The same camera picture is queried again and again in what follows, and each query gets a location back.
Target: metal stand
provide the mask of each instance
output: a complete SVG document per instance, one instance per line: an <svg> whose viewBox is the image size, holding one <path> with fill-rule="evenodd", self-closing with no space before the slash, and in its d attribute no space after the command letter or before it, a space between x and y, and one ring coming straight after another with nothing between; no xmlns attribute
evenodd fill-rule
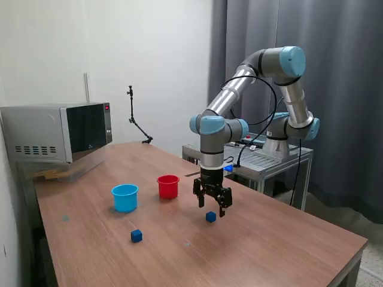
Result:
<svg viewBox="0 0 383 287"><path fill-rule="evenodd" d="M138 125L138 123L136 123L136 120L134 119L134 116L133 116L133 90L132 90L132 86L129 86L129 91L126 92L128 95L130 95L130 119L129 119L129 122L131 124L134 124L143 134L144 136L147 137L146 140L142 141L143 144L150 144L150 142L153 140L153 138L148 135L146 132L144 132L143 129L140 128L140 126Z"/></svg>

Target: table leg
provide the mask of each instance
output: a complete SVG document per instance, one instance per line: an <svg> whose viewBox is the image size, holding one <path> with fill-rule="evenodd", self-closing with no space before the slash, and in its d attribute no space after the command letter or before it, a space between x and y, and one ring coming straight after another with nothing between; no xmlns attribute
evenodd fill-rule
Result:
<svg viewBox="0 0 383 287"><path fill-rule="evenodd" d="M359 273L360 260L357 264L351 269L347 276L341 281L341 284L338 287L355 287L357 284L357 278Z"/></svg>
<svg viewBox="0 0 383 287"><path fill-rule="evenodd" d="M300 163L297 185L295 187L293 206L305 210L307 189L310 179L311 159Z"/></svg>
<svg viewBox="0 0 383 287"><path fill-rule="evenodd" d="M260 193L265 193L265 180L262 179L257 182L257 191Z"/></svg>

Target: blue object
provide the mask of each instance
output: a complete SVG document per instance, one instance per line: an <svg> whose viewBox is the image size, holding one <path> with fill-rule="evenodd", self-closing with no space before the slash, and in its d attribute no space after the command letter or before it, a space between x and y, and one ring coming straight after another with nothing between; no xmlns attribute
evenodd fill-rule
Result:
<svg viewBox="0 0 383 287"><path fill-rule="evenodd" d="M283 47L279 62L285 74L292 78L302 76L306 69L305 53L297 46Z"/></svg>
<svg viewBox="0 0 383 287"><path fill-rule="evenodd" d="M246 123L245 120L239 118L239 122L241 123L242 126L242 136L241 139L245 138L249 134L249 125Z"/></svg>
<svg viewBox="0 0 383 287"><path fill-rule="evenodd" d="M225 119L218 115L206 115L201 118L199 133L202 135L212 135L218 133L225 127Z"/></svg>
<svg viewBox="0 0 383 287"><path fill-rule="evenodd" d="M138 186L121 184L112 189L114 208L118 212L131 212L137 208Z"/></svg>
<svg viewBox="0 0 383 287"><path fill-rule="evenodd" d="M318 134L319 125L320 125L319 118L314 118L314 120L313 120L313 122L311 124L311 127L310 127L310 131L309 131L309 133L307 134L307 136L305 138L306 141L310 141L312 139L315 139L315 137Z"/></svg>
<svg viewBox="0 0 383 287"><path fill-rule="evenodd" d="M223 170L226 170L227 172L233 172L233 165L231 164L230 166L225 166L223 167Z"/></svg>
<svg viewBox="0 0 383 287"><path fill-rule="evenodd" d="M197 131L197 117L198 117L198 115L194 115L190 118L190 121L189 121L189 127L193 133L198 133L198 131Z"/></svg>
<svg viewBox="0 0 383 287"><path fill-rule="evenodd" d="M142 232L140 229L133 230L130 232L130 238L134 243L140 242L142 240Z"/></svg>
<svg viewBox="0 0 383 287"><path fill-rule="evenodd" d="M209 221L210 223L212 223L216 219L217 219L217 216L213 211L209 211L208 213L206 213L206 221Z"/></svg>

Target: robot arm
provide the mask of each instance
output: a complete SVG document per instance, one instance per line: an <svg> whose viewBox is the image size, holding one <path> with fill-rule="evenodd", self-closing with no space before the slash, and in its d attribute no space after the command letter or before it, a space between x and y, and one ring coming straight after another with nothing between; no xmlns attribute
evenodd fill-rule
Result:
<svg viewBox="0 0 383 287"><path fill-rule="evenodd" d="M215 198L220 205L220 217L224 216L225 208L232 205L231 189L222 187L224 144L246 137L249 129L244 120L228 120L223 116L256 80L252 77L273 77L281 88L289 111L283 117L278 117L284 121L279 120L275 124L272 122L273 125L270 126L273 130L268 130L268 134L274 133L284 138L288 135L301 138L313 134L310 126L314 118L307 109L305 94L299 84L305 65L305 55L296 46L257 51L241 63L233 76L235 79L221 89L206 110L190 119L190 129L200 134L201 176L194 180L193 186L193 193L199 199L199 207L204 206L205 194Z"/></svg>

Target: metal table frame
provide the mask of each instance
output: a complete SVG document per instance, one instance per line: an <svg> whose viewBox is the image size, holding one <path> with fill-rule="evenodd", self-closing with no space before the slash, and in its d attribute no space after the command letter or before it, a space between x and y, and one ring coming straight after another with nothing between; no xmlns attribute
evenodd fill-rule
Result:
<svg viewBox="0 0 383 287"><path fill-rule="evenodd" d="M225 158L233 156L236 161L240 150L240 147L226 145L224 148L224 156ZM313 153L314 151L312 149L302 148L299 174L292 203L294 207L301 210L305 210ZM299 159L297 155L299 154L299 149L297 149L296 146L290 145L290 154L295 154L296 156L291 160L281 163L269 158L262 158L250 151L249 148L246 148L242 153L241 166L235 167L233 169L233 173L249 179L249 187L264 194L267 179L298 165ZM195 160L200 160L199 147L193 145L183 145L182 155L183 159L194 163Z"/></svg>

